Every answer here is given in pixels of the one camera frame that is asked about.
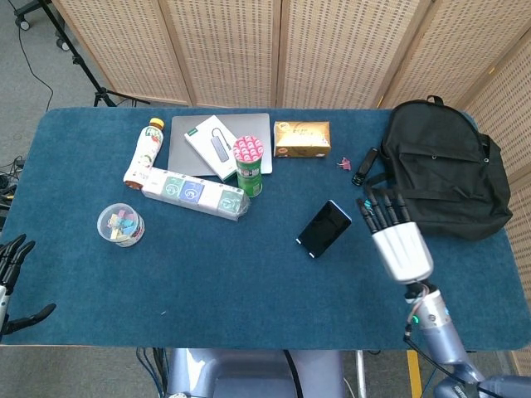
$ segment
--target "white packaged box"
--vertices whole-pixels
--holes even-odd
[[[152,168],[142,187],[145,197],[237,221],[249,197],[240,188]]]
[[[198,124],[184,134],[184,138],[222,181],[236,172],[236,160],[232,154],[236,137],[216,116]]]

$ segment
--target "plastic container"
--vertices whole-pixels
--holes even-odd
[[[144,234],[144,220],[124,203],[105,208],[98,217],[97,227],[102,238],[121,247],[134,245]]]
[[[163,128],[164,122],[161,119],[152,118],[149,126],[140,132],[133,159],[124,175],[124,182],[128,187],[142,189],[148,180],[151,167],[163,144]]]
[[[236,141],[232,152],[236,159],[238,187],[243,189],[248,197],[255,197],[262,192],[262,142],[256,137],[246,135]]]

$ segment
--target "tripod stand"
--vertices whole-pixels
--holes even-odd
[[[119,97],[126,98],[127,100],[131,100],[133,101],[134,106],[136,106],[137,102],[149,104],[148,101],[145,101],[143,99],[138,99],[130,95],[117,93],[115,91],[107,90],[105,87],[102,87],[100,83],[98,83],[98,80],[96,80],[94,75],[92,75],[92,72],[90,71],[89,67],[86,65],[85,60],[80,55],[80,53],[77,52],[76,48],[74,47],[74,45],[72,44],[68,36],[66,35],[65,30],[63,29],[59,21],[57,21],[57,18],[51,12],[50,8],[48,7],[48,4],[46,3],[46,0],[38,0],[38,2],[41,4],[42,9],[44,10],[46,15],[50,19],[51,23],[53,23],[54,27],[56,28],[56,33],[58,34],[60,39],[62,39],[72,51],[72,60],[74,64],[79,65],[81,67],[81,69],[85,72],[86,77],[89,78],[90,83],[92,83],[92,85],[96,89],[95,97],[94,97],[94,106],[98,106],[100,101],[105,102],[107,106],[116,106],[114,101],[109,97],[109,94],[117,95]]]

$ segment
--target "gray laptop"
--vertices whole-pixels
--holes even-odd
[[[168,170],[170,172],[180,172],[194,177],[216,175],[184,139],[185,133],[211,116],[211,114],[199,114],[173,117],[168,157]],[[262,174],[273,172],[268,114],[217,114],[216,116],[237,138],[244,135],[257,137],[264,144]]]

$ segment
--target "robotic arm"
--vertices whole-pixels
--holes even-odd
[[[411,220],[402,195],[393,205],[383,195],[384,211],[369,190],[366,201],[358,200],[359,210],[373,234],[387,273],[406,286],[406,301],[412,306],[407,317],[404,342],[431,364],[447,374],[435,388],[435,398],[523,398],[531,395],[531,377],[494,376],[486,380],[469,359],[451,321],[441,291],[428,277],[433,259],[417,224]],[[411,339],[416,319],[430,356]],[[453,366],[453,372],[441,365]]]
[[[0,245],[0,341],[2,337],[7,334],[16,332],[17,330],[33,326],[40,321],[46,319],[56,308],[55,304],[48,304],[41,312],[32,315],[29,318],[20,318],[9,321],[7,315],[7,307],[9,306],[9,299],[15,289],[15,283],[20,274],[20,268],[27,254],[32,251],[35,246],[35,241],[29,241],[25,245],[24,240],[26,235],[20,235],[15,240]]]

